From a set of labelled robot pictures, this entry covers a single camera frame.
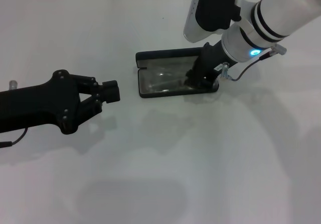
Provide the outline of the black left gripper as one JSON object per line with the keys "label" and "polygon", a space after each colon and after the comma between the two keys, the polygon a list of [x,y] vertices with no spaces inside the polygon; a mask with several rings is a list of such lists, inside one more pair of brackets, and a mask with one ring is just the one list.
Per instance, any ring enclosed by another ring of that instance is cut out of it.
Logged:
{"label": "black left gripper", "polygon": [[[57,70],[43,84],[1,92],[1,133],[56,125],[62,133],[77,131],[76,111],[80,103],[80,124],[102,112],[104,102],[120,101],[117,81],[101,85],[95,77]],[[80,102],[79,93],[93,93]]]}

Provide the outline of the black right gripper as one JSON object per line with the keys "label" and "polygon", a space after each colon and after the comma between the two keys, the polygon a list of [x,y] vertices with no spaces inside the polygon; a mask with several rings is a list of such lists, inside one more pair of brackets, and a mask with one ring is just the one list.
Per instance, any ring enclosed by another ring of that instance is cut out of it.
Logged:
{"label": "black right gripper", "polygon": [[232,60],[224,51],[222,43],[218,42],[214,46],[206,43],[202,48],[199,56],[195,60],[192,69],[186,73],[184,85],[198,86],[201,80],[201,88],[218,88],[218,80],[216,79],[221,73],[215,70],[220,64],[228,62],[233,66],[237,61]]}

